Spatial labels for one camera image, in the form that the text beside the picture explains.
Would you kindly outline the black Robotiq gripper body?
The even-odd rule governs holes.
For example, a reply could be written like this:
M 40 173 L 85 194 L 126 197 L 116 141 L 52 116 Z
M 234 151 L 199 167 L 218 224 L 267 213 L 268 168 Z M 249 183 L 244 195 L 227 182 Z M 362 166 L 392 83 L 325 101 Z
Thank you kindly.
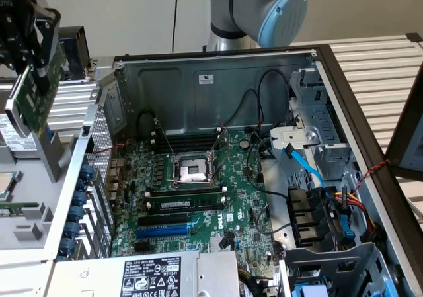
M 36 0 L 1 0 L 1 57 L 11 58 L 18 51 L 37 58 L 34 30 Z

